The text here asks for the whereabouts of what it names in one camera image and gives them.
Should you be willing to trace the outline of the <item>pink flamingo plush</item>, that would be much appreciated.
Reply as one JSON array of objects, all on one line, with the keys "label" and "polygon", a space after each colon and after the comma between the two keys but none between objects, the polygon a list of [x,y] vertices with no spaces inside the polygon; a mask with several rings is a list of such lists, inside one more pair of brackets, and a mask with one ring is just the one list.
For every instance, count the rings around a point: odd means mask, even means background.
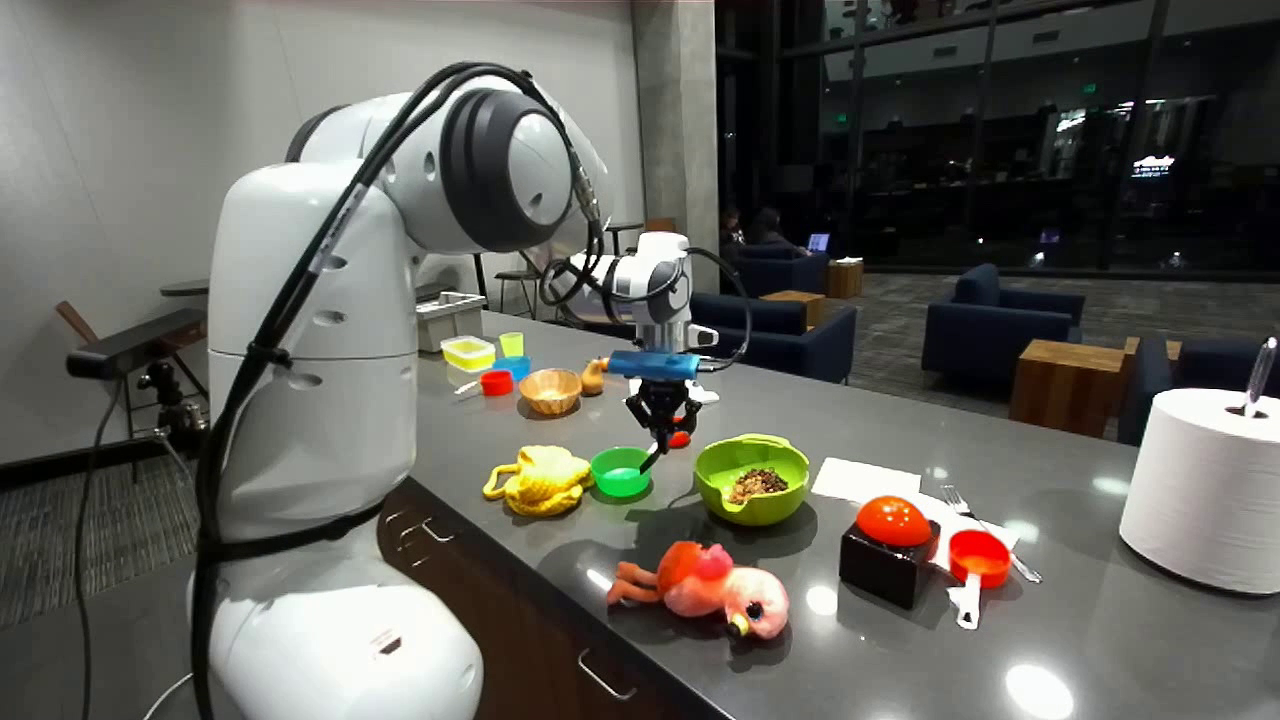
[{"label": "pink flamingo plush", "polygon": [[660,605],[680,618],[716,614],[735,639],[772,641],[790,620],[783,583],[759,568],[737,565],[721,544],[672,543],[655,570],[620,562],[605,603]]}]

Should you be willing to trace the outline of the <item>grey plastic bin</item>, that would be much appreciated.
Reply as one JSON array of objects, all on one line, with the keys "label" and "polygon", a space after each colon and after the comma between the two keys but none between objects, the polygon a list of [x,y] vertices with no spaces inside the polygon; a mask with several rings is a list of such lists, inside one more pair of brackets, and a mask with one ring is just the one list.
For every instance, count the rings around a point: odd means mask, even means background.
[{"label": "grey plastic bin", "polygon": [[445,291],[435,299],[417,304],[415,313],[419,351],[439,354],[447,340],[460,336],[479,337],[483,333],[485,307],[485,296],[456,291]]}]

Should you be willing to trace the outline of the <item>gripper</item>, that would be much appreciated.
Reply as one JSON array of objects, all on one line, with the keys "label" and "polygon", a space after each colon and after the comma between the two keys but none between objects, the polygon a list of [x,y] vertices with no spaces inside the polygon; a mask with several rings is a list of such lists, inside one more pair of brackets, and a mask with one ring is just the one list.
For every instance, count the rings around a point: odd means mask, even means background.
[{"label": "gripper", "polygon": [[[669,437],[677,429],[694,433],[694,413],[701,410],[701,401],[694,396],[689,380],[630,379],[628,388],[625,405],[652,437],[649,454],[669,452]],[[659,419],[654,413],[672,414]]]}]

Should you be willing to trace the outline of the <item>paper towel holder rod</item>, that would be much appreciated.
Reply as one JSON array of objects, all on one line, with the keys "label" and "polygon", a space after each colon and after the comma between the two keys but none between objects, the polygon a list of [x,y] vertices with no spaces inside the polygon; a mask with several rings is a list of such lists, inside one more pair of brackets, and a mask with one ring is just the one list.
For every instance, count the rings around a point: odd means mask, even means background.
[{"label": "paper towel holder rod", "polygon": [[1280,354],[1280,340],[1275,336],[1268,337],[1260,346],[1245,384],[1245,398],[1242,404],[1243,418],[1253,418],[1260,411],[1260,400],[1277,354]]}]

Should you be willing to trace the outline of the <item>silver fork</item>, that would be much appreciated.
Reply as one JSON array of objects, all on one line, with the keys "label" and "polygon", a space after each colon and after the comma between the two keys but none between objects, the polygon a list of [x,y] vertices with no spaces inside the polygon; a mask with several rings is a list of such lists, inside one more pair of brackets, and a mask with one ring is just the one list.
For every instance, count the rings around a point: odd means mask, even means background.
[{"label": "silver fork", "polygon": [[[970,509],[965,498],[957,492],[957,489],[951,484],[940,484],[940,491],[943,496],[943,501],[960,516],[969,518],[978,523],[978,525],[991,534],[995,534],[995,525],[980,520]],[[1010,562],[1014,569],[1029,583],[1041,584],[1043,577],[1036,571],[1033,568],[1028,566],[1014,551],[1011,544],[1006,544],[1010,553]]]}]

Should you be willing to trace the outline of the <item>stool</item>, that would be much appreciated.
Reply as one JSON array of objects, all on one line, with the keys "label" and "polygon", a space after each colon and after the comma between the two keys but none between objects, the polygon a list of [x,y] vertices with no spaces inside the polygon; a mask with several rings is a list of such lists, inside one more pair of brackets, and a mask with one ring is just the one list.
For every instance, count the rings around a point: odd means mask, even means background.
[{"label": "stool", "polygon": [[[531,320],[538,319],[538,273],[531,266],[498,272],[494,274],[493,279],[499,283],[498,313],[527,316]],[[508,299],[508,284],[518,287],[520,297],[524,301],[524,310],[507,310],[506,300]]]}]

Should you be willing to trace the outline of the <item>window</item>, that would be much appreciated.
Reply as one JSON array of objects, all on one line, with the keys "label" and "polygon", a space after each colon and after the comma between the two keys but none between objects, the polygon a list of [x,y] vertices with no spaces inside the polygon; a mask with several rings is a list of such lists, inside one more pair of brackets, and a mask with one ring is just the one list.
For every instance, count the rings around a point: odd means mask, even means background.
[{"label": "window", "polygon": [[724,201],[892,269],[1280,277],[1280,0],[713,0]]}]

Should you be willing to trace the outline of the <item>white napkin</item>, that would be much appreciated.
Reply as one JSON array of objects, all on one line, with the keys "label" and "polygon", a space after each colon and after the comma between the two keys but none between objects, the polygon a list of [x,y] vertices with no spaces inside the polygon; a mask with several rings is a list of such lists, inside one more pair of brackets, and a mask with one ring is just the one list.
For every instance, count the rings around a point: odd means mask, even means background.
[{"label": "white napkin", "polygon": [[[841,498],[856,506],[869,498],[892,495],[915,503],[925,516],[940,524],[940,546],[934,555],[934,565],[948,570],[948,539],[960,530],[983,530],[977,521],[957,515],[940,496],[920,491],[922,478],[918,474],[893,470],[867,462],[855,462],[838,457],[827,457],[812,480],[810,492],[829,498]],[[995,525],[995,536],[1005,544],[1016,547],[1019,536],[1000,524]]]}]

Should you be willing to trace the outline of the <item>paper towel roll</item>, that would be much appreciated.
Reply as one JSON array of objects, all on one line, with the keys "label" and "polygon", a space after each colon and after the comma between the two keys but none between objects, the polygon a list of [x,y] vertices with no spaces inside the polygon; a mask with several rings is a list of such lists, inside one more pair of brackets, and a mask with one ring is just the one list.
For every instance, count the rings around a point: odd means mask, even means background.
[{"label": "paper towel roll", "polygon": [[1280,398],[1176,388],[1155,396],[1119,524],[1176,577],[1280,594]]}]

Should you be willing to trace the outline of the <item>yellow plastic container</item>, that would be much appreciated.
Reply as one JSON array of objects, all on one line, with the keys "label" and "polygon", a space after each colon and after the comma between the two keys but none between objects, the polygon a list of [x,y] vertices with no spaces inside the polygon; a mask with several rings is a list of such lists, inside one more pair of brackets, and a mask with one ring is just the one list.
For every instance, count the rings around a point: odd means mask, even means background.
[{"label": "yellow plastic container", "polygon": [[486,372],[497,360],[494,343],[470,334],[443,340],[440,352],[448,365],[466,374]]}]

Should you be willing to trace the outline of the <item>emerald green small bowl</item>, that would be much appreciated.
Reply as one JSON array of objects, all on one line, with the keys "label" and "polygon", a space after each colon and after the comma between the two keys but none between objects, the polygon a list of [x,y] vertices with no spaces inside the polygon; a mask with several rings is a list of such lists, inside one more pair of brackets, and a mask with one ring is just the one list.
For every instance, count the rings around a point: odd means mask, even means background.
[{"label": "emerald green small bowl", "polygon": [[591,478],[607,498],[627,500],[648,492],[652,475],[643,469],[652,452],[636,447],[613,447],[590,460]]}]

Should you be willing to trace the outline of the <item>wooden bowl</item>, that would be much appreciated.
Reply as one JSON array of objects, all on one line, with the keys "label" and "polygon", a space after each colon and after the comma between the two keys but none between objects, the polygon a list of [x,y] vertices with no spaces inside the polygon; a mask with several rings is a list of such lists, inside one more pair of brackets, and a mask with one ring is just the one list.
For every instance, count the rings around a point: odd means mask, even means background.
[{"label": "wooden bowl", "polygon": [[529,409],[539,416],[563,416],[573,411],[582,393],[577,373],[559,368],[531,372],[518,383]]}]

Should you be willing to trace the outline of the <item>lime green bowl with food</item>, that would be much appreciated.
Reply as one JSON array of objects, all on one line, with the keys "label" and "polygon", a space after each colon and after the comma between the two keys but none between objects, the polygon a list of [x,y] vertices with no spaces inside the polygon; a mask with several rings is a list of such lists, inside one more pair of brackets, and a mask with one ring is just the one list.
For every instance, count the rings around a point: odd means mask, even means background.
[{"label": "lime green bowl with food", "polygon": [[773,527],[805,502],[810,462],[783,437],[748,433],[701,450],[694,479],[713,515],[739,527]]}]

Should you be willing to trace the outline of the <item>yellow plush chicken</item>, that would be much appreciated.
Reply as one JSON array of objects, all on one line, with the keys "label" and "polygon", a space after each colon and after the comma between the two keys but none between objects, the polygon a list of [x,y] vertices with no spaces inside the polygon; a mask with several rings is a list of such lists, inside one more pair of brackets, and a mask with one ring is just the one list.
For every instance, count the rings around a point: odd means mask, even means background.
[{"label": "yellow plush chicken", "polygon": [[492,469],[483,487],[525,518],[553,518],[575,509],[594,486],[590,462],[554,445],[525,445],[513,462]]}]

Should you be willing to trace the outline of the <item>black box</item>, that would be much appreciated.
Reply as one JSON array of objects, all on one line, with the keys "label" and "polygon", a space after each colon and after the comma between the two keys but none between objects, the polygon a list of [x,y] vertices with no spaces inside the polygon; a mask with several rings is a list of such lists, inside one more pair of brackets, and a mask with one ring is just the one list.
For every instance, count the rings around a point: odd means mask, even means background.
[{"label": "black box", "polygon": [[936,570],[941,527],[928,520],[931,538],[916,546],[892,546],[873,539],[851,524],[840,539],[838,577],[900,609],[911,610]]}]

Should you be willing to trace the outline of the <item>orange ball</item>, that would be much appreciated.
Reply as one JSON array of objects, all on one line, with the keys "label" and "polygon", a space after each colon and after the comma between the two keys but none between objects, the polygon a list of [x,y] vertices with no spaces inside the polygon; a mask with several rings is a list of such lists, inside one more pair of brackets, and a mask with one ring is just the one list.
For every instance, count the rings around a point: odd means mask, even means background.
[{"label": "orange ball", "polygon": [[855,528],[870,541],[895,548],[922,547],[934,538],[925,514],[915,503],[892,495],[865,501],[855,518]]}]

